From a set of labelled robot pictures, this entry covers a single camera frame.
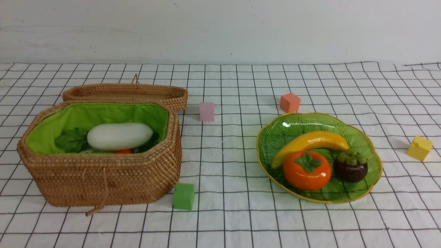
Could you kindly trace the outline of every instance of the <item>yellow block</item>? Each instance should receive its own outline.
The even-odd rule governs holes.
[[[422,162],[432,149],[432,145],[432,141],[420,136],[415,136],[407,150],[407,155]]]

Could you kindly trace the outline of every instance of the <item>green fabric lining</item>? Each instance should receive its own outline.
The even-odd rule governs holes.
[[[36,154],[62,154],[55,139],[63,130],[93,127],[105,123],[144,123],[159,134],[167,134],[168,112],[153,104],[74,103],[44,119],[26,138],[26,145]]]

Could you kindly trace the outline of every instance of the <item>white radish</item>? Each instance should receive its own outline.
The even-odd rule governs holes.
[[[152,137],[153,130],[143,123],[101,124],[87,134],[96,150],[118,151],[138,147]]]

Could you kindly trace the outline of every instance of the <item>mangosteen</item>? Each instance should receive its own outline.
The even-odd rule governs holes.
[[[334,173],[340,179],[357,183],[367,175],[367,160],[365,156],[352,148],[340,153],[334,161]]]

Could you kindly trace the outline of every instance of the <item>pink block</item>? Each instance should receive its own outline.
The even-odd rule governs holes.
[[[201,102],[199,104],[199,120],[200,121],[214,121],[214,103]]]

